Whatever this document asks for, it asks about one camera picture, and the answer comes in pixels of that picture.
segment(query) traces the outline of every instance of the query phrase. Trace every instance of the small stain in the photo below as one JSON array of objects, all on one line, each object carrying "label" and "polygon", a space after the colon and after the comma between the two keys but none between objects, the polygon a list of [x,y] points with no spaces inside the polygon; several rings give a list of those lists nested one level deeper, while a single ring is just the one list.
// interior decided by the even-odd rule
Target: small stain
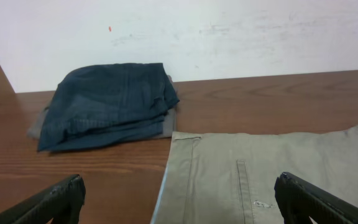
[{"label": "small stain", "polygon": [[274,208],[273,204],[266,204],[266,203],[260,202],[258,200],[254,201],[253,204],[259,208]]}]

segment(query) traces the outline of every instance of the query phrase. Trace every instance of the khaki fabric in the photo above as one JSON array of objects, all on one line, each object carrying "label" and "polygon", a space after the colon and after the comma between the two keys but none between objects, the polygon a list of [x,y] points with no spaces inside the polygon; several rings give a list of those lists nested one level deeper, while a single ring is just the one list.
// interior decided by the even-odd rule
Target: khaki fabric
[{"label": "khaki fabric", "polygon": [[326,134],[174,132],[151,223],[283,223],[274,184],[285,171],[358,207],[358,126]]}]

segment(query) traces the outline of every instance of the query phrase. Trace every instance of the folded clothing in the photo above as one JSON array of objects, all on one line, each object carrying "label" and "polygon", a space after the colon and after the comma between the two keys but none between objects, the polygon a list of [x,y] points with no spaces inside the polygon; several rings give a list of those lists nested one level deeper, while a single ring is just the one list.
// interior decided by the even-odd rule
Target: folded clothing
[{"label": "folded clothing", "polygon": [[179,99],[162,63],[93,65],[58,85],[40,133],[39,151],[66,151],[162,133]]},{"label": "folded clothing", "polygon": [[174,132],[151,223],[283,223],[274,185],[285,171],[358,207],[358,125],[326,134]]},{"label": "folded clothing", "polygon": [[[176,93],[177,89],[175,88],[171,76],[168,76],[170,83],[175,89]],[[46,107],[38,114],[37,119],[31,124],[31,127],[27,130],[27,137],[40,139],[42,125],[44,124],[45,117],[49,111],[50,102],[47,103]],[[162,133],[156,136],[151,137],[152,139],[160,139],[160,138],[169,138],[172,136],[172,132],[175,131],[176,128],[176,110],[175,108],[171,108],[167,111],[164,116],[164,121],[162,123]]]}]

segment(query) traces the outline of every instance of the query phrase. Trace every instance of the white wall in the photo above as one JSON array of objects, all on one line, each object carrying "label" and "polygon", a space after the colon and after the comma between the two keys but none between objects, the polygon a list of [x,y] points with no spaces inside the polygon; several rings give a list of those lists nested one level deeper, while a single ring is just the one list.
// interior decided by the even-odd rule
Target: white wall
[{"label": "white wall", "polygon": [[358,0],[0,0],[16,92],[124,62],[163,62],[176,82],[355,70]]}]

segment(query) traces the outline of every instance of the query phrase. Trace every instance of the khaki pants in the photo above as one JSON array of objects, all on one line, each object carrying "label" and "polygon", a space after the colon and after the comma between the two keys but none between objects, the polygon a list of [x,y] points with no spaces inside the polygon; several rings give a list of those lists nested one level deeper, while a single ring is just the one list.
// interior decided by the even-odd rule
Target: khaki pants
[{"label": "khaki pants", "polygon": [[175,132],[151,223],[283,223],[284,171],[358,207],[358,126],[326,134]]}]

